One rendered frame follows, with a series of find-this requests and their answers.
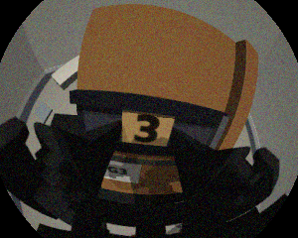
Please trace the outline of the tan square tile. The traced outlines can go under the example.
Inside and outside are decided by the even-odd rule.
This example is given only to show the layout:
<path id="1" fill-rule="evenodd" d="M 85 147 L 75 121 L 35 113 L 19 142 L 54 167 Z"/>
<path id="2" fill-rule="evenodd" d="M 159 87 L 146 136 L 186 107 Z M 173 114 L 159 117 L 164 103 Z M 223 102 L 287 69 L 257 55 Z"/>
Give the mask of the tan square tile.
<path id="1" fill-rule="evenodd" d="M 164 146 L 176 116 L 122 110 L 121 142 Z"/>

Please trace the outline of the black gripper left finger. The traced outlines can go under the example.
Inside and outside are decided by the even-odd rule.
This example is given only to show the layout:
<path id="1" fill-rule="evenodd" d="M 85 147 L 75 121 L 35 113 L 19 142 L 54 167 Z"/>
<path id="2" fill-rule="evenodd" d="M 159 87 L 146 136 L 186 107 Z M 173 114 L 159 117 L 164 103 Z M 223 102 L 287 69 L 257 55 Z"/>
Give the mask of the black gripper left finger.
<path id="1" fill-rule="evenodd" d="M 97 197 L 120 138 L 122 120 L 77 135 L 41 122 L 35 122 L 34 130 L 41 147 L 69 160 L 88 194 Z"/>

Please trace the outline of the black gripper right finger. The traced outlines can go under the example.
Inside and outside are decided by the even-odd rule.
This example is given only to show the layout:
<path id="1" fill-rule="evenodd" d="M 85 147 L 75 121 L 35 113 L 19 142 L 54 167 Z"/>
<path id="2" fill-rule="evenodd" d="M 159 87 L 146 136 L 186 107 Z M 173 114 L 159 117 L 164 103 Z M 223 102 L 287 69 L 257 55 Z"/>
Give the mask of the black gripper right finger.
<path id="1" fill-rule="evenodd" d="M 247 146 L 217 151 L 174 127 L 170 131 L 169 139 L 185 201 L 200 198 L 198 193 L 208 186 L 229 162 L 247 158 L 251 151 L 251 147 Z"/>

